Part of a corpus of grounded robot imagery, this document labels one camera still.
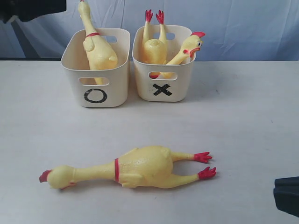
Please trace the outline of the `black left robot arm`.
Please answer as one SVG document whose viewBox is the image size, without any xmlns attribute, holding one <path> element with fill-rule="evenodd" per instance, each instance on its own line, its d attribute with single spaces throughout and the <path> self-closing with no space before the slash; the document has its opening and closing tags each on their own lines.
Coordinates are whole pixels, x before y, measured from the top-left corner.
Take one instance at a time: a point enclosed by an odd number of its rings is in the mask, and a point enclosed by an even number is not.
<svg viewBox="0 0 299 224">
<path fill-rule="evenodd" d="M 21 22 L 28 22 L 66 9 L 65 0 L 0 0 L 0 20 L 7 23 L 16 16 Z"/>
</svg>

